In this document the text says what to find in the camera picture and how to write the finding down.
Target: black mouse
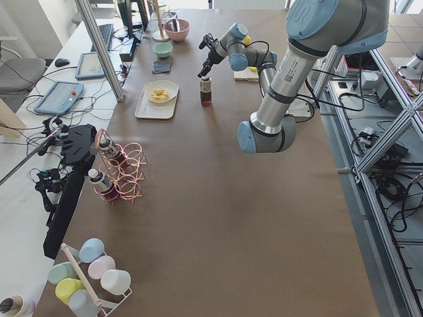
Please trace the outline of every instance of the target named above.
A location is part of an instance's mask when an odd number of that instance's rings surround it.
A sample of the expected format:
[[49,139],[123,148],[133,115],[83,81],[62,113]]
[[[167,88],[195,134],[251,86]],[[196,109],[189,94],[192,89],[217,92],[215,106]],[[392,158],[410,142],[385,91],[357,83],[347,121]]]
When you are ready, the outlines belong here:
[[70,61],[66,58],[57,58],[56,61],[54,62],[54,65],[56,67],[62,67],[69,64],[70,64]]

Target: dark red bottle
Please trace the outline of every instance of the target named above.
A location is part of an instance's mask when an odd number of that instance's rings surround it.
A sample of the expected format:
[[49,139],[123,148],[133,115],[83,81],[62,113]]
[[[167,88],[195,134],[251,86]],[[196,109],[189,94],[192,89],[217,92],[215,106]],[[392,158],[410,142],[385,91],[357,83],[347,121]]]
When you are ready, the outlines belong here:
[[212,79],[208,76],[202,77],[200,81],[200,100],[202,106],[212,104]]

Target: green bowl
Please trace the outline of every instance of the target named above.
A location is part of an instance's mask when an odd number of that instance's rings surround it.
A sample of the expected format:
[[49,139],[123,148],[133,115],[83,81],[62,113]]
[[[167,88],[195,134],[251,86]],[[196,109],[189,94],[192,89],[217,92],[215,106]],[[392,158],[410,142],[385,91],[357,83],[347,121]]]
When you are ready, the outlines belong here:
[[161,58],[169,57],[172,54],[172,49],[172,44],[169,43],[158,43],[153,47],[153,51]]

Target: white desk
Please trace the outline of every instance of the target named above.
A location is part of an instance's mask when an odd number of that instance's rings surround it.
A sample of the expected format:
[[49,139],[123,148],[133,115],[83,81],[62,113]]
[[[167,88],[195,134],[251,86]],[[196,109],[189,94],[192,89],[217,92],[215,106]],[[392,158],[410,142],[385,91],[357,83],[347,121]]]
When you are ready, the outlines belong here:
[[[63,57],[70,60],[66,67],[77,66],[79,56],[83,52],[89,52],[91,41],[87,31],[81,23],[68,43],[59,52],[58,58]],[[120,70],[119,52],[112,57],[115,70]],[[46,73],[58,70],[54,63],[47,69]],[[76,69],[64,69],[51,74],[48,78],[52,80],[76,81]],[[110,85],[103,79],[83,81],[85,89],[82,96],[102,96],[94,105],[94,110],[89,114],[84,114],[81,124],[92,124],[99,130],[107,128],[116,105],[116,98]],[[45,94],[53,82],[42,79],[31,94]],[[49,116],[36,116],[26,110],[33,109],[37,102],[36,98],[28,99],[18,110],[18,117],[27,127],[40,127],[42,121]],[[72,108],[74,110],[84,109],[91,104],[91,99],[86,98],[78,101]],[[79,118],[74,119],[73,124],[79,122]],[[26,130],[24,134],[30,136],[43,129]],[[18,139],[5,139],[0,136],[0,142],[26,143],[24,137]],[[59,153],[60,147],[56,147],[55,152]],[[10,171],[26,155],[26,146],[0,144],[0,178]],[[24,166],[13,174],[0,189],[0,201],[2,202],[0,211],[0,241],[1,264],[0,270],[0,300],[15,294],[32,299],[38,302],[41,292],[47,279],[48,270],[53,264],[53,260],[44,256],[43,242],[47,233],[46,221],[48,213],[44,211],[41,195],[34,189],[34,183],[27,178],[27,173],[31,168],[40,170],[57,167],[59,157],[53,154],[46,154],[43,157],[34,155]]]

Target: white bottle cap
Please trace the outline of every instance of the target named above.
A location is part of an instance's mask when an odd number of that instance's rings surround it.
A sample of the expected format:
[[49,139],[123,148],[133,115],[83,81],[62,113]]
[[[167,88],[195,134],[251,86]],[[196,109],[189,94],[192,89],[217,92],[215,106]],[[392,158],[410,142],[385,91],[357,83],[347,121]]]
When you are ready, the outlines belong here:
[[91,178],[96,178],[98,176],[98,172],[95,168],[92,168],[88,171],[88,176]]

